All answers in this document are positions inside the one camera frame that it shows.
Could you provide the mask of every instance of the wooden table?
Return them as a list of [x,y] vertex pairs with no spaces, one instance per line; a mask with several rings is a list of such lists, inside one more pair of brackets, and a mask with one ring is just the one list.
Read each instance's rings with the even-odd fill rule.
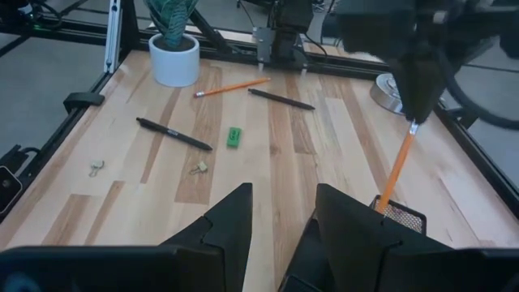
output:
[[[239,89],[199,90],[270,76],[255,88],[312,104],[305,111]],[[246,291],[274,291],[328,183],[369,204],[384,187],[406,120],[370,97],[372,82],[202,60],[188,88],[158,85],[149,55],[132,52],[9,217],[0,247],[158,244],[243,182],[254,210]],[[143,129],[145,117],[211,144],[202,152]],[[238,149],[226,147],[242,128]],[[90,164],[105,168],[90,178]],[[199,161],[206,174],[190,175]],[[433,114],[418,130],[394,200],[427,215],[428,235],[452,247],[517,247],[519,224]]]

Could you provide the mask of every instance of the gray floor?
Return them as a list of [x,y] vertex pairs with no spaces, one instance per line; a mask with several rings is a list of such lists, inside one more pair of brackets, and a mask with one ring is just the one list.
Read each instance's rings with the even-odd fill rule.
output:
[[[48,0],[62,10],[72,0]],[[148,12],[141,0],[135,0],[137,15],[147,18]],[[244,3],[255,26],[264,26],[264,9]],[[107,11],[107,0],[89,0],[84,9]],[[243,8],[236,8],[234,0],[200,0],[200,13],[216,28],[239,31],[252,30]],[[73,11],[65,17],[105,24],[107,16],[85,11]],[[319,39],[324,14],[316,14],[309,35]],[[146,19],[139,26],[149,25]],[[0,47],[17,36],[0,34]],[[102,71],[104,48],[61,41],[31,38],[0,58],[0,155],[14,144],[40,147],[66,117],[62,101],[70,92],[85,91]],[[519,72],[519,61],[510,60],[496,45],[471,63]],[[464,67],[457,79],[466,92],[493,112],[517,119],[519,109],[519,73]],[[445,93],[451,107],[455,101]],[[500,168],[519,185],[519,132],[506,131],[477,121],[470,133],[491,155]]]

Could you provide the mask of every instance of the green eraser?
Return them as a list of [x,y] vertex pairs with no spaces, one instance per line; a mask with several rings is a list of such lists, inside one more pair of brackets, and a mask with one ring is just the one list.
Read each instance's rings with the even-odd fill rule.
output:
[[242,129],[231,127],[229,129],[229,136],[227,137],[227,146],[237,148],[240,144],[240,136],[242,135]]

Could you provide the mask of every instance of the black cable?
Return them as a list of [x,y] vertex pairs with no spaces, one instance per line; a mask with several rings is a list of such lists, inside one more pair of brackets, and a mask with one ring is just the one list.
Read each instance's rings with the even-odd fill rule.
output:
[[504,129],[519,130],[519,121],[511,120],[492,114],[487,109],[484,109],[477,103],[473,102],[461,89],[460,85],[454,78],[454,69],[451,66],[450,61],[445,56],[443,50],[436,52],[436,57],[440,64],[440,68],[443,71],[445,84],[448,92],[453,96],[454,100],[457,101],[461,106],[467,108],[469,111],[474,113],[482,121],[488,122],[491,125],[502,127]]
[[39,25],[43,28],[48,28],[48,29],[54,29],[54,28],[59,28],[61,25],[62,25],[62,15],[61,13],[59,13],[58,11],[56,11],[54,8],[52,8],[51,6],[49,6],[49,4],[41,1],[41,0],[29,0],[30,3],[36,3],[38,4],[39,6],[42,6],[44,7],[46,10],[48,10],[50,13],[54,14],[54,16],[56,16],[56,19],[58,19],[58,22],[56,24],[53,24],[53,25],[48,25],[48,24],[41,24],[37,21],[37,19],[33,19],[32,22],[36,25]]
[[240,2],[240,5],[243,7],[243,10],[244,10],[245,13],[247,14],[247,17],[248,17],[249,20],[251,21],[252,27],[255,28],[256,26],[254,25],[254,22],[252,22],[252,18],[251,18],[251,16],[249,15],[249,11],[247,11],[247,9],[245,8],[245,5],[243,5],[242,0],[239,0],[239,2]]
[[328,12],[326,12],[326,14],[330,14],[330,11],[332,11],[333,8],[333,4],[335,4],[335,0],[332,0],[332,2],[330,3],[330,7],[328,8]]
[[326,60],[328,59],[328,53],[326,53],[326,49],[323,48],[322,45],[319,45],[316,41],[312,40],[309,36],[308,36],[308,33],[305,32],[305,37],[307,37],[307,39],[309,41],[311,41],[314,45],[317,45],[317,47],[319,47],[319,49],[321,49],[324,53],[324,62],[326,62]]

